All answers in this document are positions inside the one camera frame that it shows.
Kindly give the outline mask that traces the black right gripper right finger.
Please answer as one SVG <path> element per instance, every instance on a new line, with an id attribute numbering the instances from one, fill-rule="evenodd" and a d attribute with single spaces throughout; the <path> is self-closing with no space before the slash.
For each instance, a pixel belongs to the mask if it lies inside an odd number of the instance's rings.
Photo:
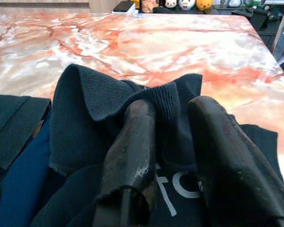
<path id="1" fill-rule="evenodd" d="M 284 227 L 284 184 L 213 98 L 188 102 L 197 174 L 214 227 Z"/>

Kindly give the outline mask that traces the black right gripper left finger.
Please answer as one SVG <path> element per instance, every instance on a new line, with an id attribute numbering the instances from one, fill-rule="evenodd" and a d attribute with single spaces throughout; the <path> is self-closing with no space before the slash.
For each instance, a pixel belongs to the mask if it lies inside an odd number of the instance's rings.
<path id="1" fill-rule="evenodd" d="M 155 120 L 147 100 L 127 107 L 124 126 L 104 161 L 95 227 L 149 224 L 156 207 Z"/>

